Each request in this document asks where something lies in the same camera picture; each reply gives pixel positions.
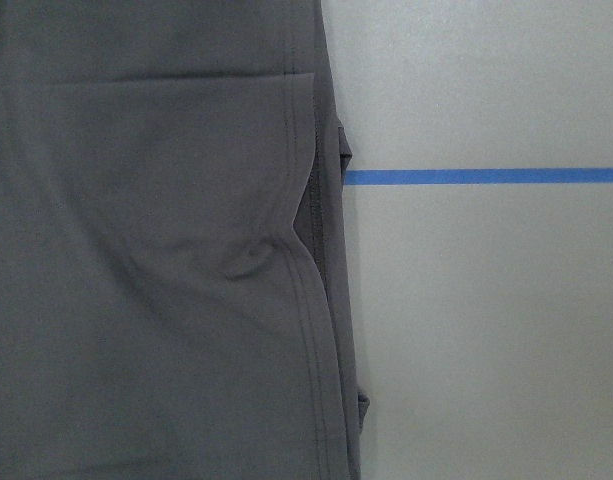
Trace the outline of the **dark brown t-shirt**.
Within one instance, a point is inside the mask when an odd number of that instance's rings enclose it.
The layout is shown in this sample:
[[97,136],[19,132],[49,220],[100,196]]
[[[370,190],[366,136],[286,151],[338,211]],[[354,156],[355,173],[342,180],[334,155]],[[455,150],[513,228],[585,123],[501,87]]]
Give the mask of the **dark brown t-shirt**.
[[357,479],[317,1],[0,1],[0,479]]

